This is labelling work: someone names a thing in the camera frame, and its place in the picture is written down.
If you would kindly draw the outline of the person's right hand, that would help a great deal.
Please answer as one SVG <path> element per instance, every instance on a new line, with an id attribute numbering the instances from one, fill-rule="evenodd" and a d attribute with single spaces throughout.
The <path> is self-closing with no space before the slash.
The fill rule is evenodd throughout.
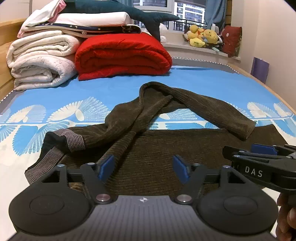
<path id="1" fill-rule="evenodd" d="M 295 230 L 295 207 L 288 204 L 288 195 L 281 193 L 277 199 L 277 205 L 280 207 L 276 238 L 277 240 L 290 241 L 292 240 L 292 230 Z"/>

